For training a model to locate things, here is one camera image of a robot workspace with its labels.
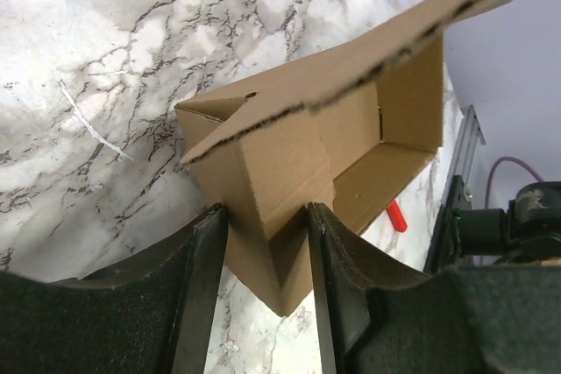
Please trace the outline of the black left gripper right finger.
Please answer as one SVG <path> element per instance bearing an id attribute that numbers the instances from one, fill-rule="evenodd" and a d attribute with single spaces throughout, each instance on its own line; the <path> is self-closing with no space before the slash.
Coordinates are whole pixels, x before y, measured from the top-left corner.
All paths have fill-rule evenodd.
<path id="1" fill-rule="evenodd" d="M 557 373 L 560 268 L 405 265 L 308 206 L 310 261 L 326 373 Z"/>

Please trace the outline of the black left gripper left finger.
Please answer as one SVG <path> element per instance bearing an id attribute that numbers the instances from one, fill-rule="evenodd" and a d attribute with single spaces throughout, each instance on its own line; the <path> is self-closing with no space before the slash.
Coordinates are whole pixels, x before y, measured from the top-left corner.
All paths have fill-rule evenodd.
<path id="1" fill-rule="evenodd" d="M 83 279 L 3 272 L 2 372 L 203 372 L 226 243 L 217 204 Z"/>

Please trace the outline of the brown cardboard box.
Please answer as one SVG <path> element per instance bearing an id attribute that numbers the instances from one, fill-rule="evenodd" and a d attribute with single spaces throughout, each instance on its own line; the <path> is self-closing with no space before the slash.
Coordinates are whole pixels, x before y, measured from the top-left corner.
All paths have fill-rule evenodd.
<path id="1" fill-rule="evenodd" d="M 280 316 L 309 294 L 305 208 L 363 232 L 443 143 L 445 29 L 513 0 L 425 0 L 342 45 L 177 103 L 183 163 L 227 207 L 226 264 Z"/>

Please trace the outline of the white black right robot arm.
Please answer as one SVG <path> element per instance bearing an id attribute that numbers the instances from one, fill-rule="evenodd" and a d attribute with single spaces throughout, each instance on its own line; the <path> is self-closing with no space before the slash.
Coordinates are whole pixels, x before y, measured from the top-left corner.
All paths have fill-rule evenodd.
<path id="1" fill-rule="evenodd" d="M 454 210 L 452 232 L 461 256 L 497 256 L 500 263 L 560 257 L 560 183 L 523 187 L 508 209 Z"/>

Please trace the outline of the red capped white marker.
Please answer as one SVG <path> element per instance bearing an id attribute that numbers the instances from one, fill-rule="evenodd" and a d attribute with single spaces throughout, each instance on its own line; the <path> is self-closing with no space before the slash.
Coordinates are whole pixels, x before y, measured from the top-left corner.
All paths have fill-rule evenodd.
<path id="1" fill-rule="evenodd" d="M 404 233 L 408 229 L 408 223 L 401 211 L 397 200 L 393 200 L 386 208 L 387 216 L 395 231 Z"/>

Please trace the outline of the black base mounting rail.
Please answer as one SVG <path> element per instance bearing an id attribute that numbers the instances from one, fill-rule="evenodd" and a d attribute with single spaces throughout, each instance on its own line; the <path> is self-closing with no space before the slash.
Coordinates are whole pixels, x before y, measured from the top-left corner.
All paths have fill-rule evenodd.
<path id="1" fill-rule="evenodd" d="M 472 209 L 461 175 L 454 175 L 441 203 L 423 271 L 430 275 L 457 263 L 462 257 L 458 218 Z"/>

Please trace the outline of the aluminium frame rail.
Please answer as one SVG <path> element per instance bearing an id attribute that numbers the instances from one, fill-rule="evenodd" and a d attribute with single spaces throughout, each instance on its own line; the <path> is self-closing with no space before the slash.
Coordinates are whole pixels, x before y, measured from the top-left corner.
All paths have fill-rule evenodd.
<path id="1" fill-rule="evenodd" d="M 451 190 L 452 179 L 456 175 L 463 178 L 466 187 L 470 186 L 474 179 L 474 162 L 479 146 L 485 144 L 485 139 L 479 125 L 479 120 L 475 108 L 470 105 L 461 109 L 463 120 L 456 138 L 448 177 L 444 187 L 444 193 L 448 194 Z"/>

